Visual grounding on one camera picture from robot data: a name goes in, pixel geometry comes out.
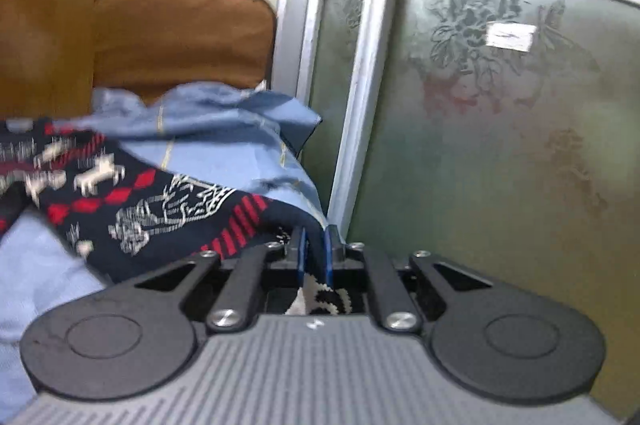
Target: brown leather cushion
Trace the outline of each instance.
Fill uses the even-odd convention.
[[[95,0],[94,86],[153,101],[200,80],[255,87],[268,75],[275,15],[264,0]]]

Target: silver screw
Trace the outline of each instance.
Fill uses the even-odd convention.
[[[218,310],[211,315],[210,322],[219,328],[230,328],[240,321],[240,313],[236,310]]]
[[[398,311],[391,313],[386,318],[386,327],[395,329],[396,331],[404,331],[405,329],[413,328],[418,319],[413,313],[407,313],[406,311]]]

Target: white sticker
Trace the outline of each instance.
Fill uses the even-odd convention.
[[[506,50],[528,52],[537,27],[530,24],[491,22],[487,26],[486,45]]]

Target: frosted glass panel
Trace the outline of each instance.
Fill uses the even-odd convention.
[[[322,123],[302,154],[324,212],[334,182],[361,11],[362,0],[324,0],[310,98],[310,107],[322,116]]]
[[[536,27],[530,52],[484,45]],[[594,394],[640,394],[640,10],[398,0],[350,241],[429,249],[590,315]]]

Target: blue fabric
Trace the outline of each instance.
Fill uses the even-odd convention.
[[[280,93],[196,83],[150,107],[131,92],[97,89],[94,114],[70,122],[116,138],[156,166],[165,161],[169,171],[293,204],[325,226],[316,188],[294,157],[319,121]],[[103,287],[40,214],[20,216],[0,244],[0,422],[34,396],[18,354],[29,323]]]

